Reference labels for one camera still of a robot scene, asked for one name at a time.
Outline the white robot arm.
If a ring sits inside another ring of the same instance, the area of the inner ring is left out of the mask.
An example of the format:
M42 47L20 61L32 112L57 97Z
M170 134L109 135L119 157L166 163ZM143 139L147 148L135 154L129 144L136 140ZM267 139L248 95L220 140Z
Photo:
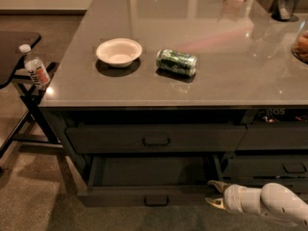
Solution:
M208 184L222 194L217 199L205 198L213 207L231 214L253 215L281 225L308 228L308 204L283 185L267 183L262 188L249 188L216 180Z

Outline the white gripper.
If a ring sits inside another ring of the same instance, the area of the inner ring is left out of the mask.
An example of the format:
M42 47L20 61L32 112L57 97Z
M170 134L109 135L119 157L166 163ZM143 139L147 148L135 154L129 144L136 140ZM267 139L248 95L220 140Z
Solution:
M260 189L236 184L229 186L229 184L217 180L210 180L208 184L214 186L220 193L223 193L223 199L205 198L205 201L215 208L226 210L232 214L248 215L261 215L265 210L261 201Z

